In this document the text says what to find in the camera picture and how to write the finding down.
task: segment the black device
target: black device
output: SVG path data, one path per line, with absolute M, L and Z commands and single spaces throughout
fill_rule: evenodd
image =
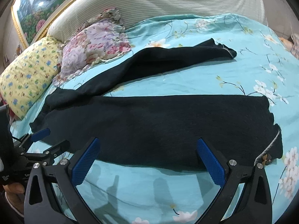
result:
M 1 183 L 17 181 L 27 185 L 25 224 L 102 224 L 76 189 L 83 183 L 100 152 L 99 139 L 91 138 L 69 160 L 64 158 L 53 165 L 54 158 L 69 149 L 68 141 L 52 146 L 43 153 L 26 153 L 33 142 L 50 133 L 49 129 L 27 134 L 14 146 L 7 106 L 0 107 L 0 122 L 0 158 L 4 166 L 0 172 Z M 272 224 L 270 188 L 261 163 L 253 167 L 241 166 L 233 159 L 225 159 L 220 151 L 202 138 L 197 142 L 196 152 L 214 183 L 221 187 L 196 224 Z M 63 214 L 52 183 L 58 184 L 76 221 Z M 237 206 L 229 218 L 222 220 L 240 183 L 245 185 Z

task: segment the bed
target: bed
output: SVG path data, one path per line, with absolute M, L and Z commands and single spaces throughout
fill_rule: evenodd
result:
M 119 85 L 106 96 L 164 96 L 190 94 L 265 95 L 275 123 L 282 129 L 283 157 L 266 166 L 273 201 L 273 223 L 298 190 L 296 162 L 299 125 L 298 60 L 285 50 L 267 27 L 262 0 L 77 0 L 56 19 L 48 34 L 65 41 L 85 20 L 109 7 L 119 8 L 132 51 L 110 63 L 100 64 L 61 87 L 77 89 L 99 73 L 116 66 L 144 47 L 194 46 L 213 38 L 237 52 L 233 62 L 205 62 L 183 70 Z M 51 85 L 22 121 L 14 122 L 15 137 L 31 132 L 29 123 L 40 112 Z M 30 152 L 48 146 L 35 143 Z M 238 201 L 240 185 L 230 208 Z M 57 196 L 72 217 L 59 188 Z M 83 199 L 103 223 L 195 223 L 219 187 L 207 172 L 120 166 L 96 161 L 82 185 Z

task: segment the hand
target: hand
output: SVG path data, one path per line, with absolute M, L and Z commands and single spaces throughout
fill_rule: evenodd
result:
M 20 183 L 13 183 L 9 185 L 3 186 L 8 201 L 12 204 L 14 208 L 16 208 L 21 214 L 24 214 L 24 202 L 21 201 L 18 194 L 24 194 L 25 188 Z

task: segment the framed picture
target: framed picture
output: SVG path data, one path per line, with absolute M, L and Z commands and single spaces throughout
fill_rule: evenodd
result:
M 51 22 L 75 0 L 14 0 L 11 13 L 24 48 L 44 37 Z

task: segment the painting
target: painting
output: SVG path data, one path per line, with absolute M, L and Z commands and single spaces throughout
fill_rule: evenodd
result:
M 30 45 L 47 19 L 65 0 L 15 0 L 12 12 L 23 39 Z

